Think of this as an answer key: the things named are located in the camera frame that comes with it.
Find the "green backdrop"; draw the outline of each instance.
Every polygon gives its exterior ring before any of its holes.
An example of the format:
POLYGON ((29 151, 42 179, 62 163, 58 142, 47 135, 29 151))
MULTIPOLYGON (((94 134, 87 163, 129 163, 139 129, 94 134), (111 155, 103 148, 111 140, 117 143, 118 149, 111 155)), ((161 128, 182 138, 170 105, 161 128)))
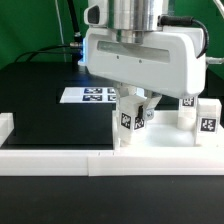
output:
MULTIPOLYGON (((73 30, 67 2, 58 0, 64 39, 73 41, 73 30)), ((87 0, 74 0, 81 33, 87 27, 83 11, 87 0)), ((212 0, 176 0, 176 15, 192 15, 207 26, 210 33, 208 56, 224 57, 224 19, 212 0)), ((5 0, 0 1, 0 68, 11 63, 21 53, 60 44, 60 33, 54 0, 5 0)), ((40 55, 35 60, 63 61, 63 56, 40 55)), ((224 65, 210 66, 224 79, 224 65)))

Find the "white cube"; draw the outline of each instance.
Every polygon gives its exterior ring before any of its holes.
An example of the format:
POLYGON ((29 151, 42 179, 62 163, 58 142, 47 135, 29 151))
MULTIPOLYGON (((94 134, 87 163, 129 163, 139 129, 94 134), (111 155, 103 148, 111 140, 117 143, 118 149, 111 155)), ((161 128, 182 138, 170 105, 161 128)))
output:
POLYGON ((196 146, 219 145, 219 127, 222 105, 217 99, 198 99, 197 123, 195 129, 196 146))
POLYGON ((183 131, 192 131, 196 123, 197 97, 181 99, 179 101, 177 128, 183 131))
POLYGON ((138 118, 145 98, 132 95, 120 98, 118 133, 121 141, 135 144, 145 138, 146 122, 138 118))

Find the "paper sheet with markers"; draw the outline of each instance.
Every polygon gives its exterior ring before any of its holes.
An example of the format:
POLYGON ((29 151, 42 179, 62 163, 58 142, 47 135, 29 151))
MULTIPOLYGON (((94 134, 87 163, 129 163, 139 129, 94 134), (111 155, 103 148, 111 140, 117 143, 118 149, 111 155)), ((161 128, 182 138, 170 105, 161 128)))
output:
POLYGON ((60 103, 115 103, 116 94, 112 87, 67 87, 60 103))

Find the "white block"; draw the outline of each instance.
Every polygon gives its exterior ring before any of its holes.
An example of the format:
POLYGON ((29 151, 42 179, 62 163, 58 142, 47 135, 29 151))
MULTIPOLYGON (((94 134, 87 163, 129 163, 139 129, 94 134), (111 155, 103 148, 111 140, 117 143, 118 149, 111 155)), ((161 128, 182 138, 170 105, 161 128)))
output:
POLYGON ((222 104, 218 99, 198 99, 197 114, 199 117, 220 118, 222 104))
POLYGON ((12 113, 0 114, 0 147, 14 129, 12 113))
POLYGON ((197 97, 181 99, 179 101, 179 112, 177 128, 183 131, 192 131, 196 123, 197 97))
POLYGON ((219 146, 221 110, 217 99, 198 99, 195 146, 219 146))
POLYGON ((120 98, 118 134, 121 142, 136 144, 145 138, 146 122, 137 117, 144 101, 145 98, 137 95, 120 98))

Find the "black cable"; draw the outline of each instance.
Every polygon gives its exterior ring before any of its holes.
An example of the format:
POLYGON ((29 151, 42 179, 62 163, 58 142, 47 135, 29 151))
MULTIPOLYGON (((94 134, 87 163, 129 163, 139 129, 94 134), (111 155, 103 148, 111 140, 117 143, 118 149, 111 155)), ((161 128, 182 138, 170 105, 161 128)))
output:
POLYGON ((197 58, 200 58, 204 53, 206 53, 208 46, 209 46, 209 33, 205 25, 198 21, 195 20, 193 17, 189 16, 184 16, 184 17, 179 17, 179 16, 161 16, 159 18, 159 23, 158 26, 192 26, 193 24, 196 24, 200 26, 203 30, 204 33, 204 46, 197 56, 197 58))
POLYGON ((74 30, 74 34, 75 34, 75 41, 76 42, 82 42, 82 36, 80 34, 80 30, 79 30, 79 25, 78 25, 78 21, 77 21, 77 16, 76 16, 76 12, 75 12, 75 6, 73 3, 73 0, 67 0, 68 3, 68 8, 69 8, 69 12, 70 12, 70 16, 71 16, 71 20, 72 20, 72 27, 74 30))
POLYGON ((204 47, 203 47, 201 53, 197 56, 197 58, 200 58, 208 50, 208 47, 209 47, 209 33, 208 33, 208 30, 207 30, 206 26, 202 22, 193 19, 192 23, 200 26, 202 28, 203 32, 204 32, 204 41, 205 41, 204 47))
POLYGON ((36 55, 38 55, 38 54, 70 54, 70 55, 74 55, 74 52, 30 51, 30 52, 25 52, 25 53, 19 55, 15 59, 14 63, 18 62, 18 60, 20 58, 22 58, 23 56, 28 55, 28 54, 36 54, 36 55))
MULTIPOLYGON (((62 45, 53 45, 53 46, 49 46, 49 47, 43 47, 41 49, 39 49, 38 51, 48 51, 48 50, 53 50, 53 49, 58 49, 58 48, 68 48, 70 47, 69 45, 66 44, 62 44, 62 45)), ((28 58, 27 58, 27 62, 31 61, 37 54, 37 52, 32 53, 28 58)))

